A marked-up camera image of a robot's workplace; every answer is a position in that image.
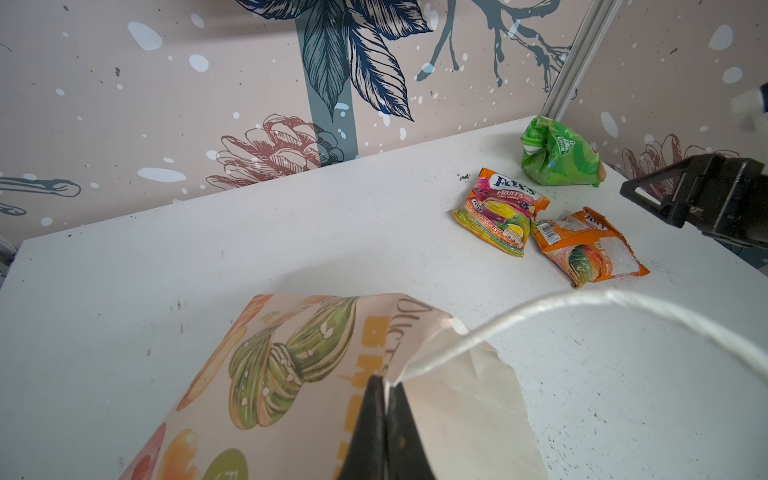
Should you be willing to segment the orange Fox's candy packet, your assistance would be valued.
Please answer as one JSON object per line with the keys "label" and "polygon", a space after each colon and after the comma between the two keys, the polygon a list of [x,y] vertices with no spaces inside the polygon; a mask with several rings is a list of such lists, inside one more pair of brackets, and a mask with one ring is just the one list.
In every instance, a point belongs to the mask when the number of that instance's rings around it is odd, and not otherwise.
{"label": "orange Fox's candy packet", "polygon": [[533,234],[541,252],[570,278],[574,288],[649,274],[626,238],[591,208],[560,220],[538,221]]}

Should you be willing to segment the green snack packet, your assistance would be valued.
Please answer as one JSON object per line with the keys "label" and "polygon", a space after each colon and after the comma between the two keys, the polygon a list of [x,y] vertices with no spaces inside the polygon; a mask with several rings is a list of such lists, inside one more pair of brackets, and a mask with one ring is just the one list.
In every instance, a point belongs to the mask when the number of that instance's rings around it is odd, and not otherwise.
{"label": "green snack packet", "polygon": [[606,178],[595,148],[572,129],[536,116],[525,129],[522,170],[544,186],[599,186]]}

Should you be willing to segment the printed paper bag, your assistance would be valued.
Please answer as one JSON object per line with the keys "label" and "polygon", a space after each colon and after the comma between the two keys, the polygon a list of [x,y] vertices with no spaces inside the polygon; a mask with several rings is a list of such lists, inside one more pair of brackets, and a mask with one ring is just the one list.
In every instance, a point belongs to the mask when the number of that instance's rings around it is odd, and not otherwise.
{"label": "printed paper bag", "polygon": [[404,294],[258,295],[126,479],[338,479],[371,376],[402,384],[436,479],[542,479],[513,369],[489,339],[534,316],[615,305],[711,342],[759,377],[764,350],[673,303],[619,291],[549,295],[468,330]]}

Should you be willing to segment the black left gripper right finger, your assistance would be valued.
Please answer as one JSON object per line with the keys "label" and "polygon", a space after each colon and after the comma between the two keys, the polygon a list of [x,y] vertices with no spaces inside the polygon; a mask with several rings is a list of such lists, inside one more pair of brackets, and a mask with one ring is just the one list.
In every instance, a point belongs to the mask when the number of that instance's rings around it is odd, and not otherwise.
{"label": "black left gripper right finger", "polygon": [[402,384],[389,392],[386,416],[388,479],[435,480]]}

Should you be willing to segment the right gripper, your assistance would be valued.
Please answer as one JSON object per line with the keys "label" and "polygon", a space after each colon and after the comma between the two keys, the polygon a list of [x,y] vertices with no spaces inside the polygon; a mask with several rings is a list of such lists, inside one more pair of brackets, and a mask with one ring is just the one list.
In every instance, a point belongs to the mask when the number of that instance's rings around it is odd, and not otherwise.
{"label": "right gripper", "polygon": [[767,247],[767,174],[751,158],[687,157],[627,180],[620,195],[677,228],[686,222],[726,243]]}

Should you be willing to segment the Fox's fruits candy packet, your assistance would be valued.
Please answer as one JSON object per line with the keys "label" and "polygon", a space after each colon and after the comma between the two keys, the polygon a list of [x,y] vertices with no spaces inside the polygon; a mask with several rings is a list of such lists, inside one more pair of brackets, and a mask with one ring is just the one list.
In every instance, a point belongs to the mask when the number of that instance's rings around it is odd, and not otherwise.
{"label": "Fox's fruits candy packet", "polygon": [[537,214],[550,200],[527,185],[483,168],[454,220],[476,237],[515,257],[523,257]]}

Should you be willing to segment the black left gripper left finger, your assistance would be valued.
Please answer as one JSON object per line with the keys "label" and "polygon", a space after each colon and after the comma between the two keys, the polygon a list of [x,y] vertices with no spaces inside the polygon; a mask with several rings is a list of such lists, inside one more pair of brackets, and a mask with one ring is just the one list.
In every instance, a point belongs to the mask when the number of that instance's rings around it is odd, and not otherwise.
{"label": "black left gripper left finger", "polygon": [[371,376],[361,402],[355,429],[338,479],[385,478],[386,409],[384,384]]}

